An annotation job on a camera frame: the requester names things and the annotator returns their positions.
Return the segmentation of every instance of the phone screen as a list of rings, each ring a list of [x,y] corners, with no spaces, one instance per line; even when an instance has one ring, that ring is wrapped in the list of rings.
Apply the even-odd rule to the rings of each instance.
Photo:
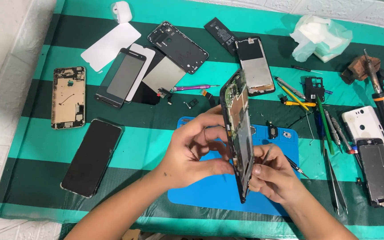
[[[103,177],[122,129],[100,120],[91,121],[60,187],[91,197]]]
[[[125,100],[144,63],[143,59],[125,55],[106,91]]]

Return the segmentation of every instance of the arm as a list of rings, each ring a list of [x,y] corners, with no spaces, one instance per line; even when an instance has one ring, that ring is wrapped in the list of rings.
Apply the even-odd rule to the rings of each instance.
[[[206,128],[217,125],[224,126],[223,117],[207,112],[175,130],[163,160],[154,170],[89,212],[65,239],[119,240],[168,189],[183,188],[210,175],[233,174],[226,146],[214,141],[217,138],[227,141],[225,129]],[[210,150],[219,151],[222,158],[199,161]]]
[[[267,145],[254,147],[257,162],[268,149]],[[303,186],[279,147],[272,148],[265,165],[253,166],[250,190],[280,203],[307,240],[357,240]]]

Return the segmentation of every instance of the white phone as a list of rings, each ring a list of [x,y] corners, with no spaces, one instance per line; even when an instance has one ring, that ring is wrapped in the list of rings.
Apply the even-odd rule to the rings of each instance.
[[[146,71],[149,68],[149,65],[152,62],[152,59],[155,56],[155,51],[149,48],[145,48],[143,46],[140,46],[138,44],[133,43],[130,47],[130,50],[133,52],[137,52],[139,54],[142,54],[146,57],[146,61],[143,64],[142,69],[140,70],[139,74],[136,77],[136,80],[134,81],[133,85],[130,88],[130,91],[128,92],[127,97],[125,97],[125,101],[127,103],[131,102],[133,99],[134,94],[136,93],[137,89],[139,88],[139,85],[143,79],[143,76],[145,75]]]
[[[384,131],[373,107],[358,108],[342,114],[354,144],[360,139],[380,138],[384,144]]]

